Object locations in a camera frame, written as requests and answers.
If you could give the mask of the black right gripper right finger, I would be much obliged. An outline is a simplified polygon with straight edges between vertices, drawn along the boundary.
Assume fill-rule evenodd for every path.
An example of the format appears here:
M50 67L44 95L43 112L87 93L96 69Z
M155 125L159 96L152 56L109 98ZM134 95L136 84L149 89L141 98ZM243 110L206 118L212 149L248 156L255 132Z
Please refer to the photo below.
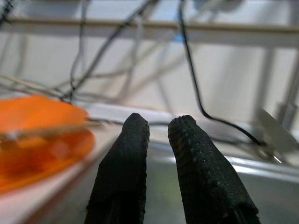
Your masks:
M188 224L259 224L258 208L239 175L195 119L168 125Z

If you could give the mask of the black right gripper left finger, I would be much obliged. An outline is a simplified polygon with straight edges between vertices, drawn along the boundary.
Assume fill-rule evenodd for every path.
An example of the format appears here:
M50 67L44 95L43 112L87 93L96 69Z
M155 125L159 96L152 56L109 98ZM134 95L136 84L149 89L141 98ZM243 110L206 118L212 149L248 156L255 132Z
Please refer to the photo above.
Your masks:
M132 113L99 164L84 223L144 222L149 137L147 120Z

